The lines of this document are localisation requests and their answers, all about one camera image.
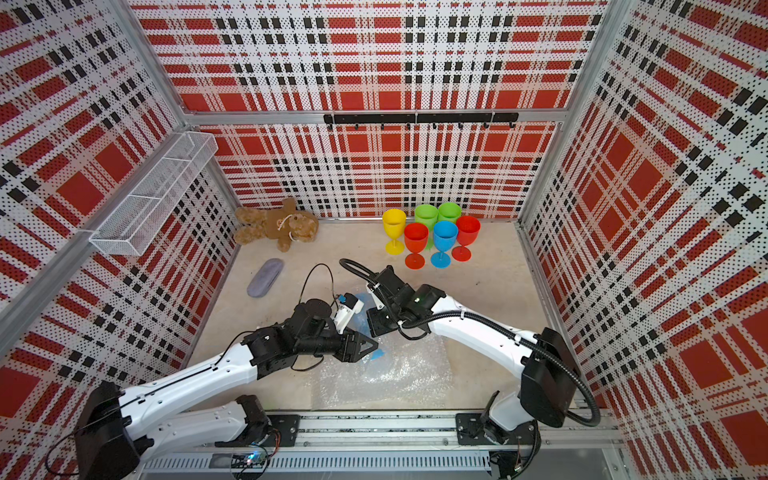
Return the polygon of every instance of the black cable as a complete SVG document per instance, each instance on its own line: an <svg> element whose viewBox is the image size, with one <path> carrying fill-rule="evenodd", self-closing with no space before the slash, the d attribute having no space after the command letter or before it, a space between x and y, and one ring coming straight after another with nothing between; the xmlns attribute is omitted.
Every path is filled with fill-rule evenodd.
<svg viewBox="0 0 768 480"><path fill-rule="evenodd" d="M397 326L397 330L400 331L400 335L402 335L402 337L407 339L407 340L421 340L422 338L427 336L427 333L429 333L429 332L424 332L424 333L422 333L419 336L410 336L407 333L402 331L402 325L398 325Z"/></svg>
<svg viewBox="0 0 768 480"><path fill-rule="evenodd" d="M267 469L267 467L269 467L269 466L270 466L270 459L271 459L271 457L270 457L270 453L269 453L269 452L268 452L268 451L267 451L267 450L266 450L266 449L265 449L263 446L261 446L261 445L258 445L258 444L252 444L251 446L253 446L253 447L258 447L259 449L262 449L262 450L264 450L264 468L263 468L263 469L262 469L260 472L257 472L257 475L259 475L259 476L257 476L257 477L256 477L256 478L260 478L260 477L261 477L261 475L264 475L264 472L266 472L266 469ZM231 461L231 462L233 462L233 461L234 461L234 459L235 459L235 458L234 458L234 455L233 455L230 461ZM234 477L234 479L235 479L235 480L241 480L241 479L242 479L242 477L243 477L243 473L244 473L244 472L245 472L247 469L249 469L249 468L254 468L254 467L253 467L253 465L254 465L254 464L253 464L253 463L252 463L252 464L248 464L247 462L245 462L245 458L243 458L243 463L245 464L245 465L243 465L243 469L242 469L242 470L240 470L240 471L239 471L237 474L232 474L232 476ZM233 468L233 467L235 467L235 468L236 468L236 467L238 467L238 466L239 466L239 465L238 465L237 463L236 463L236 464L234 464L234 465L233 465L232 463L230 463L230 473L232 472L232 468Z"/></svg>
<svg viewBox="0 0 768 480"><path fill-rule="evenodd" d="M509 455L508 452L493 452L491 454L491 458L489 459L490 463L497 465L500 469L506 467L506 469L510 469L514 472L514 474L507 476L507 477L500 477L499 480L513 480L514 478L519 477L520 475L525 472L525 470L530 466L531 462L533 461L533 458L538 454L539 450L541 449L541 433L538 431L538 422L535 420L533 421L534 426L534 439L533 439L533 445L531 446L531 453L528 454L528 457L525 458L525 462L520 466L520 469L517 470L517 462L520 457L520 451L518 447L518 458L515 460L514 465L510 468L510 465L507 464L507 462L504 462L503 459L506 455Z"/></svg>
<svg viewBox="0 0 768 480"><path fill-rule="evenodd" d="M227 352L229 352L229 351L230 351L230 348L232 348L232 345L233 345L233 344L234 344L234 343L237 341L237 339L239 339L239 338L240 338L240 335L244 335L244 334L246 334L246 333L253 333L254 331L255 331L255 330L246 330L245 332L240 332L240 333L238 333L237 335L235 335L235 338L233 338L233 339L232 339L232 341L230 342L230 344L229 344L229 345L227 345L227 348L226 348L226 349L224 349L224 351L221 353L221 356L219 357L219 359L218 359L216 362L214 362L214 366L218 365L218 364L219 364L219 362L220 362L220 361L221 361L221 360L224 358L224 356L227 354Z"/></svg>
<svg viewBox="0 0 768 480"><path fill-rule="evenodd" d="M310 272L306 275L306 279L304 279L304 285L301 287L301 293L299 294L299 303L301 303L301 299L304 297L304 289L306 288L306 283L310 280L310 276L312 276L312 272L314 272L315 269L320 265L327 268L328 273L331 275L331 295L333 295L333 304L336 305L336 310L338 310L339 304L336 302L336 292L333 291L333 272L331 271L331 267L324 263L318 263L317 265L313 266Z"/></svg>
<svg viewBox="0 0 768 480"><path fill-rule="evenodd" d="M369 269L367 266L348 258L342 258L339 260L339 265L344 267L345 270L349 271L353 275L357 275L363 280L373 283L373 277L376 275L376 273L374 273L373 270Z"/></svg>
<svg viewBox="0 0 768 480"><path fill-rule="evenodd" d="M373 294L376 295L379 300L381 300L382 304L384 305L384 310L386 311L386 315L394 322L397 323L399 320L399 317L394 314L392 311L392 306L390 305L390 298L394 298L394 294L387 288L386 286L382 285L381 283L376 282L374 279L374 276L376 275L375 272L373 272L370 268L368 268L365 265L362 265L361 263L357 263L355 260L350 260L348 258L342 258L339 260L339 265L344 267L345 270L349 271L350 273L359 276L363 280L365 280L372 288ZM386 289L389 292L389 296L387 296L384 293L384 290ZM407 339L416 339L413 337L407 336L402 331L400 332L401 335L403 335Z"/></svg>
<svg viewBox="0 0 768 480"><path fill-rule="evenodd" d="M112 415L113 413L115 413L115 412L119 412L119 411L120 411L120 409L123 409L123 408L125 408L125 407L129 406L129 405L130 405L131 403L133 403L133 402L136 402L136 401L138 401L138 400L141 400L141 399L142 399L142 398L144 398L144 397L148 397L148 396L150 396L150 395L154 395L155 393L157 393L157 392L161 391L162 389L165 389L165 388L167 388L167 387L169 387L169 386L172 386L172 385L174 385L174 384L176 384L176 383L179 383L179 382L183 382L183 381L184 381L184 380L186 380L186 379L192 378L192 377L194 377L195 375L198 375L198 374L200 374L200 373L202 373L202 372L207 372L207 371L208 371L208 370L210 370L210 369L211 369L211 367L207 367L207 368L205 368L205 369L202 369L202 370L198 370L198 371L197 371L197 372L195 372L195 373L191 373L190 375L187 375L187 376L185 376L185 377L182 377L182 378L180 378L180 379L178 379L178 380L174 380L173 382L170 382L170 383L166 383L166 384L165 384L165 385L163 385L163 386L159 386L159 387L157 387L156 389L152 390L151 392L147 393L146 395L143 395L143 396L137 396L135 399L133 399L133 400L129 400L129 401L128 401L128 402L126 402L125 404L123 404L123 405L121 405L121 406L118 406L116 409L112 409L112 410L110 410L109 412L107 412L107 413L103 414L103 416L102 416L101 418L99 418L99 419L95 419L93 422L89 422L89 423L87 423L87 424L83 425L82 427L80 427L79 429L75 429L75 430L72 430L72 431L71 431L71 432L69 432L67 435L65 435L65 436L61 437L61 438L59 439L59 441L58 441L58 442L56 442L56 443L55 443L55 444L54 444L54 445L53 445L51 448L49 448L49 449L48 449L48 451L45 453L45 458L44 458L44 461L43 461L43 465L45 466L45 469L46 469L46 470L48 470L48 473L50 473L51 475L58 475L58 476L60 476L60 477L71 477L71 476L75 476L75 475L80 475L80 474L79 474L79 472L75 472L75 473L63 473L63 472L56 472L55 470L53 470L53 468L51 468L51 466L50 466L50 464L49 464L49 461L50 461L50 458L51 458L51 453L53 453L53 451L56 449L56 447L58 447L58 446L59 446L59 445L60 445L60 444L61 444L61 443L62 443L64 440L66 440L66 439L68 439L68 438L70 438L70 437L74 437L75 435L77 435L78 433L82 432L83 430L85 430L86 428L90 427L91 425L95 425L95 424L97 424L97 423L99 423L99 422L101 422L101 421L105 420L106 418L108 418L108 417L109 417L110 415Z"/></svg>
<svg viewBox="0 0 768 480"><path fill-rule="evenodd" d="M457 316L460 317L461 315L462 315L462 311L461 310L453 310L453 311L447 311L447 312L440 312L440 313L436 313L434 315L428 316L425 319L421 319L421 320L416 321L416 322L403 323L402 326L405 327L405 328L414 328L414 327L417 327L419 325L423 325L425 323L429 323L429 322L434 321L434 320L443 319L443 318L449 318L449 317L455 318ZM485 325L485 326L487 326L487 327L489 327L489 328L491 328L491 329L501 333L502 335L504 335L504 336L506 336L506 337L508 337L510 339L515 339L515 337L516 337L516 335L513 332L510 332L505 327L499 325L498 323L494 322L491 319L485 318L482 315L478 315L477 313L474 313L474 312L463 312L463 315L464 315L465 318L469 318L469 319L472 319L472 320L474 320L476 322L480 322L483 325ZM581 377L576 375L576 373L574 373L571 369L569 369L568 366L566 366L562 362L562 360L560 360L557 356L555 356L554 354L552 354L549 351L547 351L545 348L543 348L543 347L541 347L539 345L536 345L535 343L530 342L530 341L528 341L528 340L526 340L526 339L524 339L524 338L522 338L520 336L518 336L518 338L515 341L520 343L520 345L523 345L524 347L529 348L533 352L536 352L538 355L543 356L544 358L546 358L547 360L552 362L556 367L558 367L563 373L565 373L565 375L568 376L568 378L574 383L574 385L576 385L576 388L578 388L579 391L581 392L581 394L584 396L584 400L585 400L585 402L587 402L587 405L589 406L590 413L591 413L592 417L589 418L589 419L586 419L586 418L584 418L584 417L582 417L580 415L577 415L577 414L573 413L570 410L568 410L565 413L565 415L569 419L573 420L574 422L580 423L580 424L585 425L587 427L597 426L600 423L600 407L598 406L597 401L594 399L594 396L592 396L592 391L589 389L587 384L585 384L581 380Z"/></svg>
<svg viewBox="0 0 768 480"><path fill-rule="evenodd" d="M311 369L315 368L316 366L319 366L320 363L323 363L323 360L325 360L325 359L326 359L326 357L321 356L320 357L320 361L318 363L316 363L316 364L314 364L312 366L306 367L305 369L294 369L293 365L296 365L296 360L293 360L293 365L290 366L290 369L293 370L294 372L309 372Z"/></svg>

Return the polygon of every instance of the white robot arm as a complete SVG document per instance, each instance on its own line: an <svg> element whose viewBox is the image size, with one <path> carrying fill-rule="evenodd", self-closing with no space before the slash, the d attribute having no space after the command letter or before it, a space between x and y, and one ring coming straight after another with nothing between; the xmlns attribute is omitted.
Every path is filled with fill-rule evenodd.
<svg viewBox="0 0 768 480"><path fill-rule="evenodd" d="M512 430L532 419L554 427L561 427L566 417L586 426L600 422L598 404L581 380L570 350L554 330L533 333L516 329L480 315L433 286L421 285L414 290L391 266L375 273L352 260L341 259L339 263L364 279L373 295L376 308L366 314L374 338L395 330L410 340L429 333L446 336L500 363L520 379L518 391L491 398L483 425L489 440L505 443ZM415 328L424 333L413 337L405 332ZM568 410L576 389L590 407L589 419Z"/></svg>
<svg viewBox="0 0 768 480"><path fill-rule="evenodd" d="M594 398L553 330L537 334L487 319L433 286L414 290L391 266L374 273L351 260L340 263L363 278L373 295L376 308L366 315L374 338L395 330L409 339L429 333L445 336L521 379L519 390L494 394L481 417L481 434L491 442L506 443L510 432L532 419L555 427L562 426L566 416L585 425L599 422ZM180 412L290 367L298 355L332 355L342 362L357 362L376 350L375 340L347 327L362 311L362 301L350 293L339 300L333 318L328 303L308 300L297 305L285 322L238 334L220 355L162 379L123 391L114 383L102 383L88 397L72 433L80 477L122 478L149 458L201 443L245 446L264 440L272 428L256 396L241 396L215 409ZM424 333L411 337L405 332L416 328ZM244 333L248 335L234 344ZM576 388L590 404L591 419L568 411ZM49 468L48 455L45 464Z"/></svg>

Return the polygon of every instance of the plastic wine glass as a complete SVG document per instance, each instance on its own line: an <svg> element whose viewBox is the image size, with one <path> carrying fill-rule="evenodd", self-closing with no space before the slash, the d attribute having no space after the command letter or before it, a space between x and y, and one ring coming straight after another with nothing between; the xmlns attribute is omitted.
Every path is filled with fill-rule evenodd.
<svg viewBox="0 0 768 480"><path fill-rule="evenodd" d="M453 202L445 202L443 205L440 205L437 209L437 221L443 222L448 221L451 223L456 223L458 218L462 215L462 208L454 204Z"/></svg>
<svg viewBox="0 0 768 480"><path fill-rule="evenodd" d="M386 244L386 252L390 255L401 254L403 250L406 249L406 246L397 239L406 229L406 212L398 208L392 208L391 210L384 212L382 220L384 222L384 231L386 232L387 237L392 239L391 242Z"/></svg>
<svg viewBox="0 0 768 480"><path fill-rule="evenodd" d="M450 250L456 242L458 228L455 223L444 220L435 224L432 235L435 238L435 248L438 250L438 253L432 255L432 265L435 268L446 268L451 264L451 256L445 252Z"/></svg>
<svg viewBox="0 0 768 480"><path fill-rule="evenodd" d="M416 223L423 223L431 232L432 228L435 227L435 223L437 223L437 208L428 204L419 205L413 212L413 220L415 220ZM427 236L427 250L431 250L432 245L434 245L434 243L432 243L432 238Z"/></svg>
<svg viewBox="0 0 768 480"><path fill-rule="evenodd" d="M424 266L424 257L419 252L424 250L429 238L429 228L423 223L411 223L406 225L406 248L411 254L406 257L406 266L411 270L418 270Z"/></svg>
<svg viewBox="0 0 768 480"><path fill-rule="evenodd" d="M467 245L471 245L477 239L480 232L480 220L465 215L456 221L456 228L458 228L456 241L461 246L453 249L452 255L459 262L465 262L472 258L472 252L469 251Z"/></svg>

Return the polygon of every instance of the gray sponge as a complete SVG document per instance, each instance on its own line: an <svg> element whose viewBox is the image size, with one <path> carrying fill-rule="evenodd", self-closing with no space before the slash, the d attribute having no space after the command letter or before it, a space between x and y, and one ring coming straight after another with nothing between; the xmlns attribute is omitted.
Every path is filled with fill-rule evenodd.
<svg viewBox="0 0 768 480"><path fill-rule="evenodd" d="M259 268L253 280L248 284L248 295L253 298L261 298L270 291L275 279L283 271L283 261L279 258L270 258Z"/></svg>

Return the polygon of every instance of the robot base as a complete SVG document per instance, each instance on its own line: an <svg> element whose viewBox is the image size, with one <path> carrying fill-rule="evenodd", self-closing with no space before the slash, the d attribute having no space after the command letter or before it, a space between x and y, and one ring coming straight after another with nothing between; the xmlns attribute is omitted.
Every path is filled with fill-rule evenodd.
<svg viewBox="0 0 768 480"><path fill-rule="evenodd" d="M481 416L481 413L456 414L456 435L459 445L512 445L515 443L533 445L535 437L533 421L521 423L507 434L495 425L483 425ZM486 428L491 429L492 436L497 437L497 442L488 439Z"/></svg>

